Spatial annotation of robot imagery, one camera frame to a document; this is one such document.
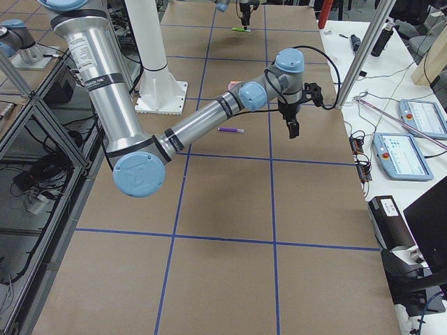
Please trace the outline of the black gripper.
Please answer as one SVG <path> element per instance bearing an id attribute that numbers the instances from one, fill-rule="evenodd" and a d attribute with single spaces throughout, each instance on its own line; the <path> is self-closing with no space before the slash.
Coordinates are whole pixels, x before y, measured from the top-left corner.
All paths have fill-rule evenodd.
<path id="1" fill-rule="evenodd" d="M 251 1 L 250 0 L 240 0 L 240 12 L 242 14 L 241 17 L 241 25 L 244 28 L 249 26 L 249 14 L 251 12 Z"/>
<path id="2" fill-rule="evenodd" d="M 294 139 L 300 134 L 300 124 L 296 115 L 301 109 L 300 103 L 283 103 L 279 101 L 279 112 L 283 120 L 288 122 L 289 138 Z"/>

